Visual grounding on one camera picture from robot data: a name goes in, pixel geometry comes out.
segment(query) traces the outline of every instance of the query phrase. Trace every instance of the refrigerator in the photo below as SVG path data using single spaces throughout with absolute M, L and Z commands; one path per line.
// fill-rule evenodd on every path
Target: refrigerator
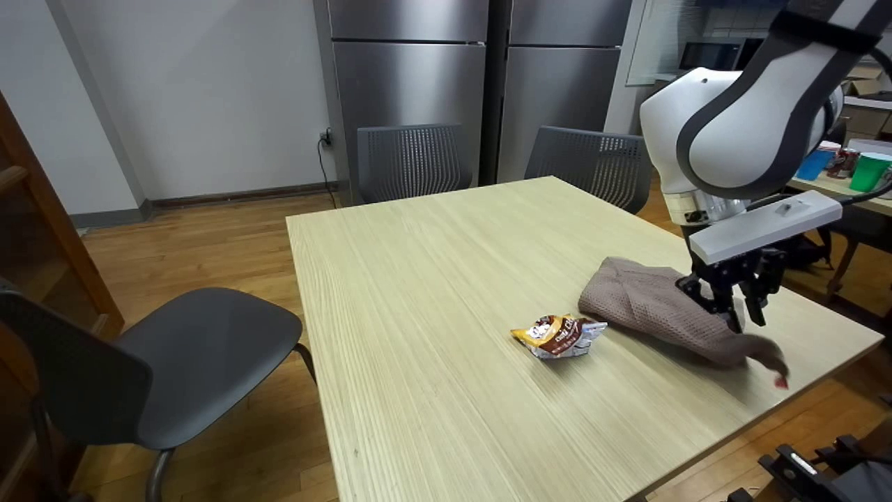
M 524 178 L 539 125 L 602 132 L 629 0 L 509 0 L 498 181 Z
M 605 125 L 629 0 L 315 0 L 339 197 L 357 132 L 460 125 L 474 185 L 521 178 L 538 125 Z
M 478 174 L 484 0 L 315 0 L 315 16 L 344 203 L 358 200 L 358 128 L 460 125 Z

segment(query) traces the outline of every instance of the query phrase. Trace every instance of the chair seat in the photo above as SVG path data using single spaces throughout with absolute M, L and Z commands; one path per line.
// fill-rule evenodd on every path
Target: chair seat
M 857 206 L 845 209 L 842 220 L 829 223 L 829 232 L 892 252 L 892 220 Z
M 153 375 L 139 444 L 176 448 L 205 429 L 272 375 L 297 335 L 291 312 L 216 288 L 178 296 L 141 317 L 118 337 L 118 349 Z

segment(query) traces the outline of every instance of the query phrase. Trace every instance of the towel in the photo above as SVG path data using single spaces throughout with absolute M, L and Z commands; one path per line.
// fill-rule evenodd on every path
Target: towel
M 789 368 L 778 342 L 760 335 L 732 331 L 722 315 L 704 312 L 682 289 L 670 267 L 644 267 L 629 259 L 606 256 L 578 296 L 578 312 L 650 337 L 658 347 L 673 347 L 714 365 L 744 365 L 747 358 L 778 370 L 774 384 L 786 388 Z

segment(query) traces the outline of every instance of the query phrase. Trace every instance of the gray chair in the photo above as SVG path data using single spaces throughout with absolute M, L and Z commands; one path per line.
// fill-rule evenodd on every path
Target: gray chair
M 393 200 L 470 188 L 468 139 L 460 125 L 357 128 L 361 200 Z
M 556 175 L 638 213 L 650 196 L 652 165 L 641 136 L 539 125 L 525 165 L 525 178 L 535 175 Z
M 156 448 L 145 499 L 160 499 L 170 455 L 213 425 L 296 349 L 300 320 L 237 289 L 192 289 L 158 306 L 117 342 L 103 342 L 0 278 L 0 323 L 38 375 L 32 429 L 49 485 L 59 482 L 47 425 L 78 444 Z

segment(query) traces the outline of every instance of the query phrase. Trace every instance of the small packet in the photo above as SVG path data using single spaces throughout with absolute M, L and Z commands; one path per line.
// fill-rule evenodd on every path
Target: small packet
M 842 151 L 836 153 L 836 160 L 829 163 L 827 175 L 829 175 L 829 178 L 849 178 L 852 170 L 856 170 L 856 165 L 857 165 L 857 157 L 860 157 L 860 151 L 842 149 Z
M 542 315 L 530 328 L 509 328 L 538 359 L 564 359 L 587 354 L 591 342 L 606 328 L 592 317 Z

